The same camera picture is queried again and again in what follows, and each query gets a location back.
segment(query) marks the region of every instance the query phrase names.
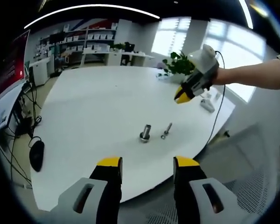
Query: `potted plant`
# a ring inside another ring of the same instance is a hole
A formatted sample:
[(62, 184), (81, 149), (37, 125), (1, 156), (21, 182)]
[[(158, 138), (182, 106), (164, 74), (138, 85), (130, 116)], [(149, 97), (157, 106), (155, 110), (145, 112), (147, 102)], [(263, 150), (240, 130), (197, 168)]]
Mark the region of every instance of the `potted plant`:
[(180, 54), (172, 52), (170, 58), (171, 63), (168, 63), (167, 59), (163, 60), (166, 65), (166, 68), (163, 69), (165, 73), (159, 73), (158, 77), (165, 76), (170, 82), (180, 84), (187, 76), (192, 74), (195, 66), (182, 52)]
[(125, 48), (124, 43), (116, 43), (116, 44), (110, 44), (110, 48), (114, 51), (121, 52)]

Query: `window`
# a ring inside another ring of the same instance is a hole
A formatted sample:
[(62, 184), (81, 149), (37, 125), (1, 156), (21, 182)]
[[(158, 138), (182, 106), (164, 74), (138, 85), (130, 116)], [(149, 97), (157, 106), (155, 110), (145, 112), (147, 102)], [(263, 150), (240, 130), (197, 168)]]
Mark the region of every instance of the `window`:
[(190, 22), (190, 18), (163, 19), (159, 23), (151, 51), (164, 56), (169, 56), (173, 51), (180, 53)]
[[(209, 23), (203, 43), (222, 53), (227, 69), (262, 63), (266, 49), (266, 41), (250, 30), (215, 20)], [(220, 67), (223, 67), (221, 56), (217, 56), (217, 59)], [(226, 86), (247, 103), (255, 90), (254, 86), (242, 84)]]

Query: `shelving unit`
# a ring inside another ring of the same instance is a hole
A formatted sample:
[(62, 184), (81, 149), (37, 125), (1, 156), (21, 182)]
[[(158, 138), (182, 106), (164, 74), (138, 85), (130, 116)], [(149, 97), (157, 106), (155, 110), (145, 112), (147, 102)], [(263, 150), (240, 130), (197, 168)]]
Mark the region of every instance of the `shelving unit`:
[[(100, 29), (100, 28), (96, 28), (96, 29), (92, 29), (92, 28), (86, 28), (86, 29), (80, 29), (80, 30), (72, 30), (72, 31), (68, 31), (65, 32), (65, 40), (67, 40), (68, 37), (72, 37), (74, 38), (74, 36), (79, 36), (78, 40), (73, 40), (73, 41), (62, 41), (59, 43), (60, 48), (62, 49), (66, 49), (69, 47), (76, 47), (78, 48), (78, 46), (83, 46), (83, 48), (87, 47), (87, 44), (91, 44), (93, 45), (93, 47), (95, 47), (95, 45), (99, 45), (100, 47), (104, 48), (103, 46), (107, 46), (110, 45), (111, 43), (114, 42), (115, 40), (115, 35), (116, 35), (117, 30), (116, 29)], [(112, 39), (87, 39), (88, 34), (103, 34), (103, 35), (113, 35)], [(48, 45), (49, 42), (49, 36), (42, 38), (40, 40), (40, 45)], [(83, 50), (74, 50), (72, 51), (72, 53), (74, 53), (74, 55), (71, 55), (70, 57), (74, 57), (75, 60), (71, 60), (70, 59), (70, 64), (72, 63), (78, 63), (81, 61), (80, 58), (82, 58), (82, 52)]]

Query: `floor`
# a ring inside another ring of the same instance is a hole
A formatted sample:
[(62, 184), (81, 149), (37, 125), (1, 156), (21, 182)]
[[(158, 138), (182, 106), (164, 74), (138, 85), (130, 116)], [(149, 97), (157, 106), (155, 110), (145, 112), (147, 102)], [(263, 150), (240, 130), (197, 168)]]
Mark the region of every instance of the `floor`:
[[(102, 65), (101, 63), (97, 63), (97, 64), (86, 64), (86, 67), (89, 66), (97, 66), (97, 65)], [(72, 69), (72, 68), (76, 68), (78, 66), (71, 66), (68, 67), (67, 69)], [(37, 88), (37, 103), (39, 104), (40, 107), (42, 107), (42, 105), (45, 102), (45, 99), (48, 95), (48, 93), (50, 92), (51, 88), (53, 87), (54, 83), (56, 82), (58, 78), (54, 77), (48, 80), (48, 82), (44, 85), (44, 86), (40, 86)], [(32, 112), (32, 104), (30, 101), (27, 100), (27, 108)], [(36, 115), (39, 115), (40, 113), (40, 109), (38, 107), (36, 107)], [(220, 140), (222, 140), (222, 137), (216, 137), (212, 142), (218, 142)], [(28, 142), (29, 142), (30, 138), (28, 135), (22, 135), (20, 138), (17, 138), (14, 142), (14, 155), (17, 158), (18, 162), (20, 163), (20, 165), (22, 166), (22, 168), (25, 170), (25, 172), (27, 173), (28, 178), (30, 177), (30, 164), (29, 164), (29, 147), (28, 147)], [(16, 180), (16, 182), (18, 184), (27, 184), (25, 182), (25, 180), (20, 177), (16, 172), (13, 172), (14, 175), (14, 180)], [(19, 200), (22, 202), (23, 206), (27, 209), (27, 211), (35, 218), (41, 218), (42, 216), (44, 216), (47, 212), (46, 211), (42, 211), (39, 210), (36, 206), (36, 202), (34, 200), (34, 195), (33, 195), (33, 191), (31, 189), (25, 189), (23, 187), (20, 186), (15, 186), (15, 192), (19, 198)]]

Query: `desk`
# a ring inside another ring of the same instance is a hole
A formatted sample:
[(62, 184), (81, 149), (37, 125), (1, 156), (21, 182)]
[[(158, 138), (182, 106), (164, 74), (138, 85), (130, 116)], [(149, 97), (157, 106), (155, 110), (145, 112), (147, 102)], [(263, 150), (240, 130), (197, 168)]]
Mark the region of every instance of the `desk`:
[(105, 55), (105, 62), (107, 66), (120, 66), (122, 55), (130, 55), (135, 57), (134, 66), (140, 66), (140, 67), (151, 67), (153, 65), (153, 60), (154, 60), (154, 57), (145, 54), (139, 54), (133, 52), (114, 52), (114, 51), (103, 52), (103, 51), (94, 51), (85, 48), (82, 53), (82, 60), (81, 60), (80, 67), (84, 65), (87, 54)]
[[(42, 124), (35, 129), (45, 144), (41, 171), (31, 169), (39, 209), (55, 207), (60, 194), (81, 177), (89, 178), (105, 157), (123, 157), (124, 202), (172, 176), (174, 156), (194, 158), (202, 150), (222, 97), (212, 114), (199, 105), (201, 97), (178, 105), (173, 100), (178, 85), (158, 80), (158, 73), (156, 68), (99, 66), (60, 75), (42, 107)], [(224, 99), (212, 136), (234, 107)], [(143, 144), (139, 134), (146, 124), (152, 126), (151, 137)]]
[(50, 78), (50, 74), (55, 72), (54, 56), (46, 57), (40, 61), (33, 62), (29, 65), (29, 67), (33, 67), (35, 85), (44, 85)]
[(0, 130), (8, 127), (14, 104), (19, 98), (24, 84), (23, 81), (0, 98)]

